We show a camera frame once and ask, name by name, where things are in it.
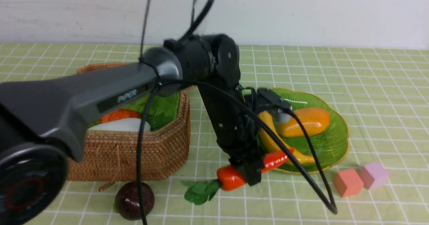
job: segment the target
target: red ring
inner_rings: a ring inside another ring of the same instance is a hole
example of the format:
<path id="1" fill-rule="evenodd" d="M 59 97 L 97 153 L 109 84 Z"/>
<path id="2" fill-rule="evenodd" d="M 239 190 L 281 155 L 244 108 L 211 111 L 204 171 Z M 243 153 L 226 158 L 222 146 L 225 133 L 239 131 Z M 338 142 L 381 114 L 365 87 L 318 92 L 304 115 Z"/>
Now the red ring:
<path id="1" fill-rule="evenodd" d="M 15 190 L 17 190 L 18 187 L 22 186 L 23 184 L 27 183 L 27 182 L 31 182 L 31 181 L 36 181 L 39 183 L 39 190 L 37 191 L 37 194 L 34 196 L 33 199 L 31 199 L 29 202 L 27 202 L 24 205 L 20 205 L 20 206 L 15 206 L 12 204 L 11 199 L 15 193 Z M 15 185 L 10 191 L 8 191 L 7 195 L 6 195 L 6 207 L 9 209 L 19 209 L 19 208 L 24 208 L 30 204 L 32 204 L 33 202 L 35 202 L 40 195 L 43 192 L 43 188 L 45 186 L 45 183 L 43 182 L 43 180 L 40 177 L 31 177 L 31 178 L 27 178 L 25 180 L 20 181 L 17 185 Z"/>

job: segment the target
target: white object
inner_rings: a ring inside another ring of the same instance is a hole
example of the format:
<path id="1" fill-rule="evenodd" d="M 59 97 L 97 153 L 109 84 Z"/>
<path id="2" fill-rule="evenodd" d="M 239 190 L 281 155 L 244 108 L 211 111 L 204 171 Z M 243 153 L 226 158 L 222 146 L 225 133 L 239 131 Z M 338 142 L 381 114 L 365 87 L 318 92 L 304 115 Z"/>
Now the white object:
<path id="1" fill-rule="evenodd" d="M 104 130 L 104 131 L 126 131 L 126 132 L 138 132 L 140 129 L 141 119 L 139 118 L 127 118 L 122 120 L 110 121 L 91 127 L 89 130 Z M 144 132 L 150 131 L 150 125 L 144 122 Z"/>
<path id="2" fill-rule="evenodd" d="M 0 3 L 0 42 L 137 45 L 146 7 L 146 0 Z M 192 0 L 152 0 L 145 43 L 182 36 L 191 7 Z M 429 0 L 215 0 L 201 28 L 239 45 L 429 48 L 428 7 Z"/>

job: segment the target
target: woven basket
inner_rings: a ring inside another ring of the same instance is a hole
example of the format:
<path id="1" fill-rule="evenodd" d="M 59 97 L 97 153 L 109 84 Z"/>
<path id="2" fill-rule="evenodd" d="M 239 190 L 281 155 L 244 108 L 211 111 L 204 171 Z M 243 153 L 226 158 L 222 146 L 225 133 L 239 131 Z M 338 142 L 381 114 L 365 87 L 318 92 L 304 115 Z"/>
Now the woven basket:
<path id="1" fill-rule="evenodd" d="M 127 63 L 92 64 L 77 74 L 111 69 Z M 133 181 L 138 132 L 87 131 L 83 161 L 70 159 L 68 180 Z M 154 132 L 145 132 L 141 170 L 145 181 L 163 180 L 187 161 L 190 145 L 190 104 L 186 92 L 180 92 L 175 120 Z"/>

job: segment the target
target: green tablecloth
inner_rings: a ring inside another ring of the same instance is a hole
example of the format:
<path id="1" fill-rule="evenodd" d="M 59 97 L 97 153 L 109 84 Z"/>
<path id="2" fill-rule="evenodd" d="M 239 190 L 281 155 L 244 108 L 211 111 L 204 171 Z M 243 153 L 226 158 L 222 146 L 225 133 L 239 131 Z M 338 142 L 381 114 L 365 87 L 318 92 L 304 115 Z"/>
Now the green tablecloth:
<path id="1" fill-rule="evenodd" d="M 137 57 L 138 46 L 129 45 L 0 44 L 0 80 L 51 79 L 88 64 Z M 269 172 L 259 185 L 219 192 L 212 202 L 193 207 L 184 200 L 180 181 L 214 177 L 228 157 L 216 145 L 201 98 L 192 90 L 189 161 L 170 179 L 149 182 L 156 193 L 150 225 L 429 223 L 429 51 L 241 46 L 240 64 L 244 86 L 311 92 L 346 119 L 351 150 L 326 172 L 330 181 L 338 170 L 380 161 L 390 174 L 387 184 L 347 199 L 332 186 L 339 207 L 334 216 L 301 176 Z M 140 224 L 112 211 L 121 184 L 98 193 L 101 185 L 68 182 L 29 224 Z"/>

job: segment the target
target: toy banana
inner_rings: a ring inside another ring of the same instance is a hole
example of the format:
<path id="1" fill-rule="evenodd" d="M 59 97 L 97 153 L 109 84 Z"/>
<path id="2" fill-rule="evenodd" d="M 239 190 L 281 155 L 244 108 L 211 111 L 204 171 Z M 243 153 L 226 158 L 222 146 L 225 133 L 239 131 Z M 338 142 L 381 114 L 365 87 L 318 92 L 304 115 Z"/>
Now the toy banana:
<path id="1" fill-rule="evenodd" d="M 259 118 L 276 134 L 276 136 L 283 142 L 283 144 L 287 149 L 291 149 L 291 147 L 288 144 L 286 144 L 286 142 L 283 141 L 282 138 L 280 138 L 279 134 L 277 134 L 271 114 L 269 114 L 267 111 L 264 111 L 259 114 Z M 262 143 L 268 150 L 268 152 L 271 153 L 271 152 L 276 152 L 280 150 L 279 146 L 273 141 L 273 139 L 271 139 L 271 137 L 263 129 L 260 129 L 259 136 L 262 140 Z M 295 158 L 300 164 L 315 164 L 314 158 L 312 156 L 303 155 L 301 152 L 299 152 L 296 149 L 293 150 L 292 154 L 295 156 Z M 290 160 L 286 161 L 286 164 L 293 165 Z"/>

